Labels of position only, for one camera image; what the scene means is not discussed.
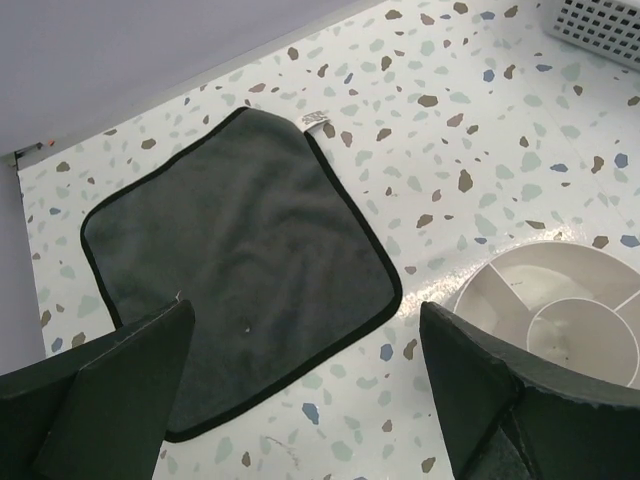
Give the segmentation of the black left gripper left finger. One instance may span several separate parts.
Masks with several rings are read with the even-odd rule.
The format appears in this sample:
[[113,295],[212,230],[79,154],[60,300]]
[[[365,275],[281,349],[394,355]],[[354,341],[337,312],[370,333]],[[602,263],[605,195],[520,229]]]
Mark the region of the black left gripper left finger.
[[4,479],[152,477],[193,335],[174,301],[1,378]]

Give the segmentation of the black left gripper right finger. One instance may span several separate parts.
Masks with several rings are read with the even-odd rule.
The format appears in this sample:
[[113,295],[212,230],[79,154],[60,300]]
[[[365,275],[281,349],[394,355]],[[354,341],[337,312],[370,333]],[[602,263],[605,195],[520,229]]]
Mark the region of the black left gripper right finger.
[[419,330],[455,478],[638,478],[637,390],[543,360],[434,302]]

